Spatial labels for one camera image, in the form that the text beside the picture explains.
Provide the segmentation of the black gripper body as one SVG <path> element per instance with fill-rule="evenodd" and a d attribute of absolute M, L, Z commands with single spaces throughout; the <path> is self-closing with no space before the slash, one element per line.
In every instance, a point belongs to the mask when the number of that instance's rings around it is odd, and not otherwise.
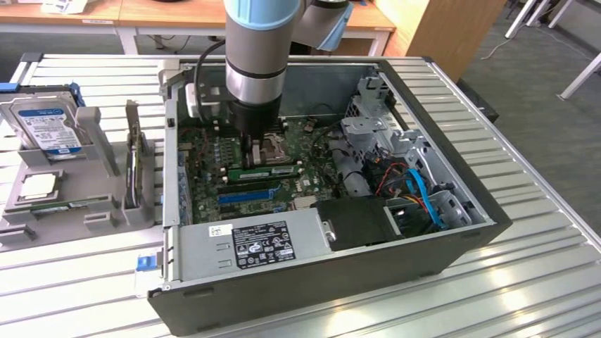
<path fill-rule="evenodd" d="M 264 104 L 248 104 L 232 101 L 232 123 L 236 129 L 251 139 L 263 139 L 265 131 L 279 117 L 281 98 Z"/>

